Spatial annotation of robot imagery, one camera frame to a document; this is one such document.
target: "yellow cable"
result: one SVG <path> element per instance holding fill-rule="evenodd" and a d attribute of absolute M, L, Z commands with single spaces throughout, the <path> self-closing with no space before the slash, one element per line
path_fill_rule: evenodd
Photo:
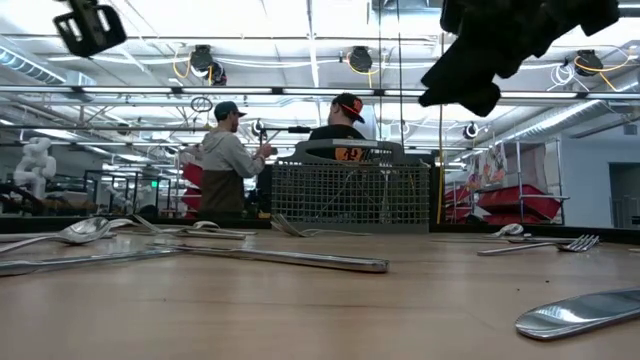
<path fill-rule="evenodd" d="M 604 74 L 603 74 L 603 73 L 599 73 L 599 74 L 600 74 L 600 77 L 602 77 L 602 80 L 604 80 L 604 82 L 606 82 L 606 83 L 607 83 L 607 85 L 609 85 L 609 86 L 613 89 L 613 91 L 616 91 L 616 92 L 620 91 L 620 90 L 616 89 L 616 87 L 615 87 L 615 86 L 613 86 L 613 84 L 611 83 L 611 81 L 609 81 L 609 79 L 607 79 L 607 77 L 606 77 L 606 76 L 604 76 Z"/>
<path fill-rule="evenodd" d="M 177 77 L 185 79 L 189 76 L 189 72 L 191 71 L 191 54 L 193 54 L 193 51 L 189 52 L 189 58 L 187 59 L 187 72 L 184 75 L 180 74 L 178 71 L 178 64 L 176 63 L 176 60 L 178 60 L 178 51 L 173 55 L 173 72 L 176 73 Z"/>
<path fill-rule="evenodd" d="M 629 61 L 631 61 L 631 57 L 627 56 L 627 60 L 625 60 L 622 64 L 620 65 L 616 65 L 616 66 L 612 66 L 610 68 L 605 68 L 605 69 L 594 69 L 594 68 L 590 68 L 584 65 L 580 65 L 578 64 L 578 59 L 580 59 L 580 56 L 576 56 L 575 59 L 573 59 L 573 63 L 579 67 L 580 69 L 584 69 L 587 71 L 593 71 L 593 72 L 598 72 L 598 73 L 603 73 L 603 72 L 608 72 L 608 71 L 613 71 L 613 70 L 618 70 L 621 69 L 625 66 L 627 66 L 627 64 L 629 63 Z"/>
<path fill-rule="evenodd" d="M 371 75 L 375 75 L 378 72 L 380 72 L 380 69 L 376 70 L 376 71 L 369 71 L 369 72 L 362 72 L 362 71 L 358 71 L 356 70 L 352 65 L 351 65 L 351 53 L 347 54 L 347 64 L 349 65 L 349 67 L 351 68 L 351 71 L 353 71 L 356 74 L 360 74 L 360 75 L 367 75 L 369 76 L 369 88 L 373 87 L 373 82 L 371 80 Z"/>

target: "gray hoodie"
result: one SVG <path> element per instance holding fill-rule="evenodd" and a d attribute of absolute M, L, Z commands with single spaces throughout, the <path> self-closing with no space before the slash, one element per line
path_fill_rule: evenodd
<path fill-rule="evenodd" d="M 242 178 L 256 176 L 264 168 L 261 159 L 253 159 L 231 132 L 214 129 L 202 142 L 202 181 L 199 212 L 241 213 L 244 209 Z"/>
<path fill-rule="evenodd" d="M 203 170 L 234 170 L 241 177 L 248 179 L 258 175 L 264 168 L 264 162 L 261 159 L 253 159 L 242 146 L 240 139 L 229 131 L 218 128 L 211 130 L 205 135 L 202 145 Z"/>

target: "black cable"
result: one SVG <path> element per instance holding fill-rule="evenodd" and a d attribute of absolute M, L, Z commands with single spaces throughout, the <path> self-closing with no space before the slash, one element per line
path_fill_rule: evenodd
<path fill-rule="evenodd" d="M 402 144 L 402 152 L 404 153 L 404 116 L 402 110 L 402 31 L 400 27 L 400 0 L 396 1 L 396 15 L 398 17 L 398 57 L 400 71 L 400 142 Z"/>

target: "gray sweatshirt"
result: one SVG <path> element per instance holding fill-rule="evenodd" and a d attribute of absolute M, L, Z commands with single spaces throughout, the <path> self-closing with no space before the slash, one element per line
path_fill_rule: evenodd
<path fill-rule="evenodd" d="M 240 139 L 229 131 L 217 128 L 211 130 L 205 135 L 202 145 L 203 170 L 234 170 L 241 177 L 248 179 L 258 175 L 264 168 L 264 161 L 253 159 L 242 146 Z"/>

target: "wall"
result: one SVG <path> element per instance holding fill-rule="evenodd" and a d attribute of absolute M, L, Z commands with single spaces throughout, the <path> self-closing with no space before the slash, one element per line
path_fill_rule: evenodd
<path fill-rule="evenodd" d="M 613 227 L 609 164 L 640 163 L 640 140 L 563 138 L 561 150 L 566 225 Z"/>

